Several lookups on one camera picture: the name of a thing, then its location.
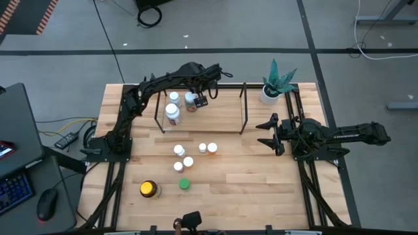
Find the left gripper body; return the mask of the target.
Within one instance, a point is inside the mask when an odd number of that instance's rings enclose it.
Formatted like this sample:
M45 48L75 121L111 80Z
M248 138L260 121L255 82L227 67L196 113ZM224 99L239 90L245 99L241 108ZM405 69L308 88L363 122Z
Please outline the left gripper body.
M192 93L202 93L209 89L213 83L221 79L222 68L219 63L207 68L196 62L189 62L181 66L181 77L184 85Z

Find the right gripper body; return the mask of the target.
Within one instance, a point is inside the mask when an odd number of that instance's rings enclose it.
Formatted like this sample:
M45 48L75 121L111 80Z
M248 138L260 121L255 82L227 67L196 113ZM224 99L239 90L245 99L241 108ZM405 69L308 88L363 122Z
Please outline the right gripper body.
M276 156L281 156L284 154L284 144L281 142L281 136L283 134L282 124L279 121L278 114L272 114L275 126L274 126L274 135L273 135L273 144L274 144L274 151Z

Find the multivitamin gummies jar white cap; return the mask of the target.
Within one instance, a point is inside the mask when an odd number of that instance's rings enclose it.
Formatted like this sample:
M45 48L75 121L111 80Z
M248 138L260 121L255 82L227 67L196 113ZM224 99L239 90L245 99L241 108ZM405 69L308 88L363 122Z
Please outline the multivitamin gummies jar white cap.
M197 94L192 93L190 91L186 92L184 95L184 102L185 102L185 109L188 112L196 112L197 106L195 104L195 99L197 98Z

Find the large white bottle purple label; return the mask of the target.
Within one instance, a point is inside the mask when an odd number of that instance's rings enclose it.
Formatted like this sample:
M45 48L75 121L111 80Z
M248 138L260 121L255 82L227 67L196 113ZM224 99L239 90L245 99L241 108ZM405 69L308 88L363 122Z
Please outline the large white bottle purple label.
M171 125L178 125L180 123L180 109L175 104L168 104L165 107L167 119Z

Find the amber bottle with yellow cap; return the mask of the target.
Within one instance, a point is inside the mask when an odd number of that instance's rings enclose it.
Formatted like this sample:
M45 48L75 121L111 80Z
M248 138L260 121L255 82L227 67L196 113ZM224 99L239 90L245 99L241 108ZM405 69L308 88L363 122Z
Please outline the amber bottle with yellow cap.
M152 180L147 180L140 185L140 194L144 198L159 198L161 195L161 187Z

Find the green plant in white pot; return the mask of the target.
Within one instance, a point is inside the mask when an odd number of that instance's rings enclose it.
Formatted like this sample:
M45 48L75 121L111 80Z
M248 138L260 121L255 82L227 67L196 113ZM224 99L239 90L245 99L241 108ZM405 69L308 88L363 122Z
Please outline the green plant in white pot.
M273 59L268 78L263 77L264 86L262 88L262 93L260 94L261 102L266 105L276 104L281 94L295 90L296 87L290 84L290 82L296 71L297 69L293 69L284 75L280 75L278 64L276 60Z

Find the black box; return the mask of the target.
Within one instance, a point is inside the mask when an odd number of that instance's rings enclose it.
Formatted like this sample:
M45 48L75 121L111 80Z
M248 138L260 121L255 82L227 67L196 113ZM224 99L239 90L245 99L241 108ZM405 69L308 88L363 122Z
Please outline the black box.
M146 6L160 6L172 0L133 0L138 9Z

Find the black device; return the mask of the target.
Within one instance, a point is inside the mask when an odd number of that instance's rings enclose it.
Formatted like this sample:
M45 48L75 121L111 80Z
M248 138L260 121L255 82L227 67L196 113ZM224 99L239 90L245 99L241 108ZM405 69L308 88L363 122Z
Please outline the black device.
M174 235L182 235L182 229L186 228L190 235L199 235L197 227L202 223L199 211L185 214L182 218L176 218L173 222Z

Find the dark grey desk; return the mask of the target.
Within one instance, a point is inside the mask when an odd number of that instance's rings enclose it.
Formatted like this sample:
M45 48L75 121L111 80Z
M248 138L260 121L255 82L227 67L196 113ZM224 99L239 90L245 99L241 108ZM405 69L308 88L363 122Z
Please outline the dark grey desk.
M64 232L76 224L58 161L47 155L40 141L25 86L17 83L0 94L0 140L13 142L16 151L0 160L0 178L26 171L35 196L0 215L0 235L39 235ZM41 194L57 189L54 216L38 220L36 211Z

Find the black computer mouse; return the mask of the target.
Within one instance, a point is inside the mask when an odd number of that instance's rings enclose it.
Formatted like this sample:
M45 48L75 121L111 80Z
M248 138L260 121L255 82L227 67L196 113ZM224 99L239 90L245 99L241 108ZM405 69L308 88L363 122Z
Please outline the black computer mouse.
M40 221L49 221L55 214L58 199L57 189L45 190L37 203L37 217Z

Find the dark mat with orange stripes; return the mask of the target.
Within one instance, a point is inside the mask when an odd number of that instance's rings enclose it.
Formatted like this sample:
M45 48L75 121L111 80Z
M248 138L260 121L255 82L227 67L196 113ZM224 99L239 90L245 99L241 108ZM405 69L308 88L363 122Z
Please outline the dark mat with orange stripes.
M0 37L41 35L59 0L0 0Z

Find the phone with red edge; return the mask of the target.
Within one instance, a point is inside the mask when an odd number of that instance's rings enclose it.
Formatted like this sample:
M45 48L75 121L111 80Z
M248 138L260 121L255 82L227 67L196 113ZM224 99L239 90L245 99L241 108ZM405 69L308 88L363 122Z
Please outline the phone with red edge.
M16 147L13 142L0 140L0 160L13 154L15 151Z

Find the black keyboard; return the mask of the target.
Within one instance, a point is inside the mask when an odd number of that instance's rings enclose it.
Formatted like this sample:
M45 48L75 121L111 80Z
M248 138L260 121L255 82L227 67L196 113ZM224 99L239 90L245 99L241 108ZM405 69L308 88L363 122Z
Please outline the black keyboard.
M0 215L3 215L35 196L26 171L0 178Z

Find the wooden shelf with black frame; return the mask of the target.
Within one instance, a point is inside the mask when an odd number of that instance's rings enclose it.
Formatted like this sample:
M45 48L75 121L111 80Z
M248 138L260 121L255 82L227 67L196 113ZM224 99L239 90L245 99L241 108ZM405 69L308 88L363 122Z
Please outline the wooden shelf with black frame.
M169 104L168 93L159 93L154 120L162 132L223 132L242 134L248 122L248 85L220 84L216 99L196 112L180 109L180 123L171 125L165 113Z

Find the black aluminium table frame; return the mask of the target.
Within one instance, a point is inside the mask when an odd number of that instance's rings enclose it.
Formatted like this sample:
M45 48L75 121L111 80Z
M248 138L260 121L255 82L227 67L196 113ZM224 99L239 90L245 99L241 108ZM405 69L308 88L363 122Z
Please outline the black aluminium table frame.
M316 85L299 88L299 96L267 106L259 100L259 84L222 84L216 100L182 112L177 126L163 115L165 94L154 95L132 123L123 185L99 224L162 232L172 229L175 218L198 211L201 229L229 233L330 225L302 186L290 152L277 157L259 142L271 132L257 126L274 112L285 119L303 109L307 117L324 120Z

